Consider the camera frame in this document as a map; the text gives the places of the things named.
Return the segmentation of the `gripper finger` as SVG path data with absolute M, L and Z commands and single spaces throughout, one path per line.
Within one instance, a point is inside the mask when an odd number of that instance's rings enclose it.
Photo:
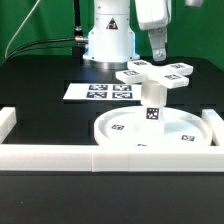
M 148 32 L 154 61 L 166 59 L 167 28 L 159 27 Z

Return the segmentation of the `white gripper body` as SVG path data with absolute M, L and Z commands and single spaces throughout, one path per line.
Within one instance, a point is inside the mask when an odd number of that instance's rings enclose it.
M 171 22 L 171 0 L 135 0 L 141 30 L 165 27 Z

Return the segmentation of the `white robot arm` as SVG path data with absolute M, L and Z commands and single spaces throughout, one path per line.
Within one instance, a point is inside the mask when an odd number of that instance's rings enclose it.
M 134 0 L 139 28 L 148 32 L 153 60 L 166 59 L 171 0 Z M 122 69 L 140 56 L 130 28 L 131 0 L 94 0 L 94 26 L 88 34 L 84 62 L 102 69 Z

